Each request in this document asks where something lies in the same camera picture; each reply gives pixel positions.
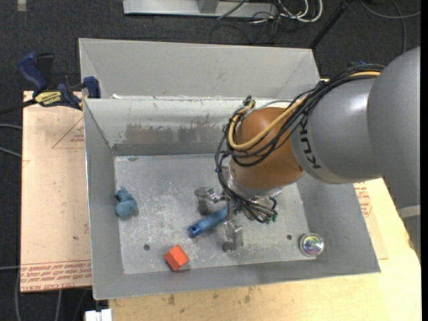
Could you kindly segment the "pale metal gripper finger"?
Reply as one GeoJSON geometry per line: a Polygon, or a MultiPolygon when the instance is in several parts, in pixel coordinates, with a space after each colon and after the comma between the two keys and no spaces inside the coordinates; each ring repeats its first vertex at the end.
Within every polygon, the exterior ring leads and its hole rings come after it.
{"type": "Polygon", "coordinates": [[[225,222],[227,240],[223,243],[223,251],[235,251],[243,246],[243,228],[234,219],[225,222]]]}
{"type": "Polygon", "coordinates": [[[209,213],[209,206],[224,200],[223,193],[217,193],[213,187],[199,187],[194,191],[197,198],[197,210],[201,215],[209,213]]]}

